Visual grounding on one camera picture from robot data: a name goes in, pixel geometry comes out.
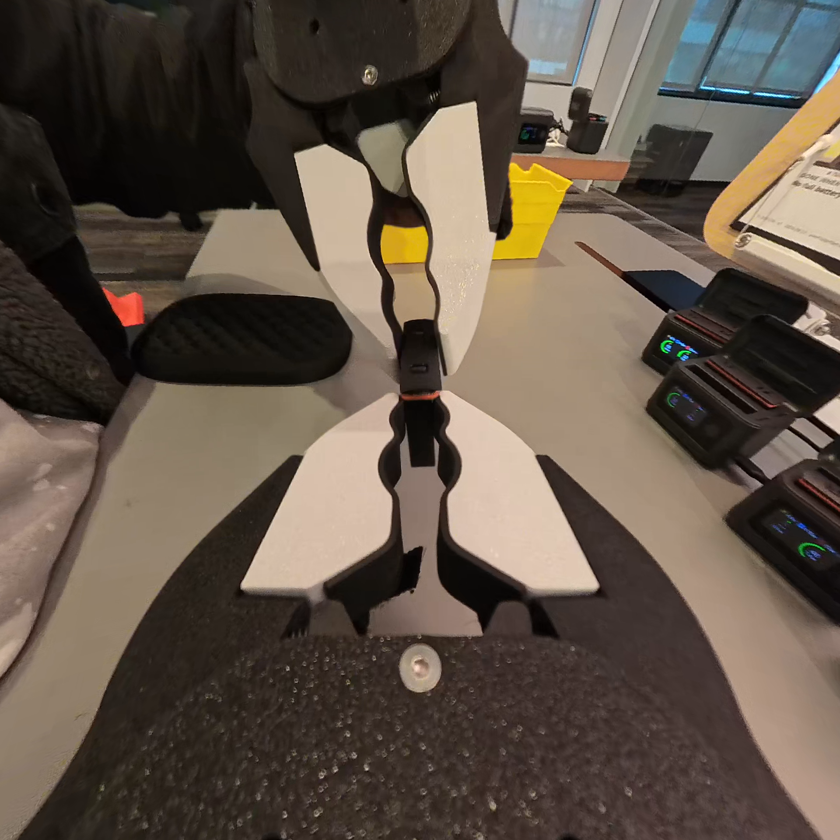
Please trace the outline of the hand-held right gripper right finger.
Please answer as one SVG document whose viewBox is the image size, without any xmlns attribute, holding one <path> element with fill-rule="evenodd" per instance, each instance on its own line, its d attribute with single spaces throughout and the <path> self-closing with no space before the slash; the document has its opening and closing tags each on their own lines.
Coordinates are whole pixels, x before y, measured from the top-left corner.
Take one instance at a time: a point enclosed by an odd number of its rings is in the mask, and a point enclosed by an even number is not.
<svg viewBox="0 0 840 840">
<path fill-rule="evenodd" d="M 519 436 L 441 392 L 437 442 L 437 573 L 447 593 L 492 617 L 504 602 L 599 592 L 541 461 Z"/>
</svg>

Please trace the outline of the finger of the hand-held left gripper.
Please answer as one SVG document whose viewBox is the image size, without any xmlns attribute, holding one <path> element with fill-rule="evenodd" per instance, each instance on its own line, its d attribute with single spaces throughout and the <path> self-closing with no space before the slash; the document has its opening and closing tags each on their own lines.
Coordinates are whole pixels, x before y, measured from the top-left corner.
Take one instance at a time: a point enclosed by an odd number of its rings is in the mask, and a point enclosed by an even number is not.
<svg viewBox="0 0 840 840">
<path fill-rule="evenodd" d="M 382 273 L 368 240 L 374 199 L 368 168 L 326 144 L 295 153 L 295 164 L 323 284 L 364 348 L 375 358 L 395 358 Z"/>
<path fill-rule="evenodd" d="M 475 336 L 496 241 L 487 211 L 477 105 L 437 110 L 406 146 L 403 173 L 427 231 L 426 274 L 449 376 Z"/>
</svg>

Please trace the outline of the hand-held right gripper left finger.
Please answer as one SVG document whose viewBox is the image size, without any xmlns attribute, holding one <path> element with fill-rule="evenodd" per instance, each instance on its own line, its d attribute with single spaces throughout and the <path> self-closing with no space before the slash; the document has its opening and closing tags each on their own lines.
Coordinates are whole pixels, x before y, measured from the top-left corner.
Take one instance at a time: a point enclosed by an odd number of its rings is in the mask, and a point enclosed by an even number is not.
<svg viewBox="0 0 840 840">
<path fill-rule="evenodd" d="M 418 581 L 421 549 L 403 547 L 396 484 L 403 410 L 395 394 L 346 417 L 309 446 L 240 590 L 332 600 L 364 615 Z"/>
</svg>

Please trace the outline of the yellow plastic bin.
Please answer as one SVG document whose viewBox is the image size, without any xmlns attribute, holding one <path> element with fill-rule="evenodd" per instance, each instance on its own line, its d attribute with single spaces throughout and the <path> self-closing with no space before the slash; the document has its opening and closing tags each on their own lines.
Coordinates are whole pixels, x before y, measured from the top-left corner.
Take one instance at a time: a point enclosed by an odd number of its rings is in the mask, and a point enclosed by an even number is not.
<svg viewBox="0 0 840 840">
<path fill-rule="evenodd" d="M 496 242 L 493 259 L 536 259 L 572 181 L 540 164 L 523 169 L 516 162 L 509 166 L 509 181 L 512 230 Z M 387 265 L 424 263 L 427 245 L 422 227 L 383 228 L 381 251 Z"/>
</svg>

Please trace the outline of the black camera battery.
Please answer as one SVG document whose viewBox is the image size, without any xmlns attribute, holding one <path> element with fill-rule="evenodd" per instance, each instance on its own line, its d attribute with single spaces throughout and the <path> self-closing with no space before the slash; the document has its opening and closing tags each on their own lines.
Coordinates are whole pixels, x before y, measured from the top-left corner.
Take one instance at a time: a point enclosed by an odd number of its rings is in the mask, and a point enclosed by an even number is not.
<svg viewBox="0 0 840 840">
<path fill-rule="evenodd" d="M 434 467 L 436 408 L 442 387 L 438 336 L 430 319 L 405 322 L 398 355 L 400 397 L 411 467 Z"/>
<path fill-rule="evenodd" d="M 746 374 L 733 373 L 729 368 L 712 360 L 703 363 L 703 368 L 710 375 L 721 382 L 727 383 L 739 393 L 750 399 L 752 402 L 761 405 L 768 410 L 785 405 L 784 398 L 766 385 L 750 379 Z"/>
<path fill-rule="evenodd" d="M 809 470 L 796 480 L 796 485 L 839 517 L 838 476 L 824 469 Z"/>
<path fill-rule="evenodd" d="M 701 336 L 701 341 L 711 343 L 717 347 L 729 342 L 739 330 L 738 326 L 713 318 L 708 312 L 699 308 L 688 308 L 673 311 L 669 314 L 677 327 Z"/>
</svg>

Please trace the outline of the black battery charging case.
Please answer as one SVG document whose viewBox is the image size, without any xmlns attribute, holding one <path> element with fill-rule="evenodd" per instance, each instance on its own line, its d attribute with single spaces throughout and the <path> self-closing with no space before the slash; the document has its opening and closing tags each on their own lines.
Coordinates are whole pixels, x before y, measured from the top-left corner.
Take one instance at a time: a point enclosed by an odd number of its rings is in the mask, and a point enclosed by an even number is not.
<svg viewBox="0 0 840 840">
<path fill-rule="evenodd" d="M 795 324 L 807 312 L 809 301 L 802 294 L 774 286 L 738 269 L 719 271 L 693 308 L 739 329 L 763 314 Z M 640 357 L 647 367 L 666 374 L 672 367 L 718 353 L 723 346 L 701 341 L 701 336 L 677 327 L 668 312 L 647 342 Z"/>
<path fill-rule="evenodd" d="M 763 408 L 704 370 L 714 361 L 780 394 Z M 646 413 L 699 465 L 721 469 L 751 459 L 795 420 L 838 397 L 839 355 L 813 336 L 769 314 L 752 318 L 716 354 L 672 367 Z"/>
<path fill-rule="evenodd" d="M 541 154 L 550 142 L 552 132 L 564 133 L 564 124 L 562 120 L 555 118 L 553 111 L 523 107 L 520 111 L 514 153 Z"/>
<path fill-rule="evenodd" d="M 733 506 L 724 521 L 809 603 L 839 624 L 839 517 L 796 485 L 809 470 L 824 469 L 839 478 L 838 440 L 773 477 L 746 458 L 737 458 L 736 466 L 759 487 Z"/>
</svg>

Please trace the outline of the person's left forearm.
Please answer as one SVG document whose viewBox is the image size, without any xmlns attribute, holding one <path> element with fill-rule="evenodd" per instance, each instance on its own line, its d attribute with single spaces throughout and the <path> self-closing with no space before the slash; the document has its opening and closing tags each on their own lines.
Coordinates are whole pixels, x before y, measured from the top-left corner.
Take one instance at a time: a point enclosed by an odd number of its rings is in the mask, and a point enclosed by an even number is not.
<svg viewBox="0 0 840 840">
<path fill-rule="evenodd" d="M 246 148 L 253 6 L 2 2 L 2 104 L 40 124 L 76 205 L 276 208 Z"/>
</svg>

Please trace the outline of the black quilted pad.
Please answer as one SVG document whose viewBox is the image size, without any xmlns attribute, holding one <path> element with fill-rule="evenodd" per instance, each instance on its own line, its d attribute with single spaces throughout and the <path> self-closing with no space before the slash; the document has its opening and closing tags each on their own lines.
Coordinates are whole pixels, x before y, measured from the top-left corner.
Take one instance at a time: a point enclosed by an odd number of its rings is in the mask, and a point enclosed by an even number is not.
<svg viewBox="0 0 840 840">
<path fill-rule="evenodd" d="M 296 386 L 346 365 L 353 333 L 328 300 L 214 293 L 164 309 L 131 345 L 136 372 L 183 385 Z"/>
</svg>

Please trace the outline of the dark desk device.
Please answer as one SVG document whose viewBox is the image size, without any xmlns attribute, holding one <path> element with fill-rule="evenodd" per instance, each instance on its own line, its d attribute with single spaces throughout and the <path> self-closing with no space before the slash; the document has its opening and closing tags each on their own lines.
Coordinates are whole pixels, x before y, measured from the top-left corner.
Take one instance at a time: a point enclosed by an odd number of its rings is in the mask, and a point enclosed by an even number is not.
<svg viewBox="0 0 840 840">
<path fill-rule="evenodd" d="M 577 154 L 597 154 L 608 128 L 607 118 L 591 111 L 593 91 L 575 87 L 570 95 L 565 148 Z"/>
</svg>

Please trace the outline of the dark flat pad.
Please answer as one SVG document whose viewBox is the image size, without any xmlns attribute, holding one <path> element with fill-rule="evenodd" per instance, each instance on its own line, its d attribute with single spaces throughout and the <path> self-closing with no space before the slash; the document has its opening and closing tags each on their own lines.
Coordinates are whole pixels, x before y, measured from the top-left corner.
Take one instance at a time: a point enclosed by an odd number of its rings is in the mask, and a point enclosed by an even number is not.
<svg viewBox="0 0 840 840">
<path fill-rule="evenodd" d="M 705 288 L 673 269 L 624 270 L 625 283 L 663 312 L 692 308 Z"/>
</svg>

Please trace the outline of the red blurred object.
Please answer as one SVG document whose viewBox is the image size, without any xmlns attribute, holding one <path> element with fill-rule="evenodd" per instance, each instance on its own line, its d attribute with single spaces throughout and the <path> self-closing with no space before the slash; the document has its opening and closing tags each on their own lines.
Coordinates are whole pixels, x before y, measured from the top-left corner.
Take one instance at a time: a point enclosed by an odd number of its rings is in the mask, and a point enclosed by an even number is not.
<svg viewBox="0 0 840 840">
<path fill-rule="evenodd" d="M 103 288 L 102 291 L 124 328 L 132 329 L 144 326 L 144 300 L 138 291 L 132 291 L 124 295 L 117 295 L 106 288 Z"/>
</svg>

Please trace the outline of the wooden sign board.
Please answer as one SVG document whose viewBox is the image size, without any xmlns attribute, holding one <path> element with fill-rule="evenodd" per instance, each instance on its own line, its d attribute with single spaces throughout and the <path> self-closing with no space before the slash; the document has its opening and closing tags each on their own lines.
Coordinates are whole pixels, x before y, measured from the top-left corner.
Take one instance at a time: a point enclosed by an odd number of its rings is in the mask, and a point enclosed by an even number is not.
<svg viewBox="0 0 840 840">
<path fill-rule="evenodd" d="M 803 291 L 838 318 L 838 275 L 756 234 L 741 230 L 743 212 L 802 161 L 838 144 L 838 100 L 808 102 L 731 182 L 707 215 L 706 243 L 740 268 Z"/>
</svg>

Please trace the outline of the white instruction sheet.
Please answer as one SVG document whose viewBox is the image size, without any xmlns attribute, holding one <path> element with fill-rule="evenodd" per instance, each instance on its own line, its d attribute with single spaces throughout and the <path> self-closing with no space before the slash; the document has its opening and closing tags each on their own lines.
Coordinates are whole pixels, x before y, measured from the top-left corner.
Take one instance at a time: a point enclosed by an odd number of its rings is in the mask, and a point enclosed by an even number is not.
<svg viewBox="0 0 840 840">
<path fill-rule="evenodd" d="M 741 230 L 839 272 L 838 143 L 783 175 L 738 219 Z"/>
</svg>

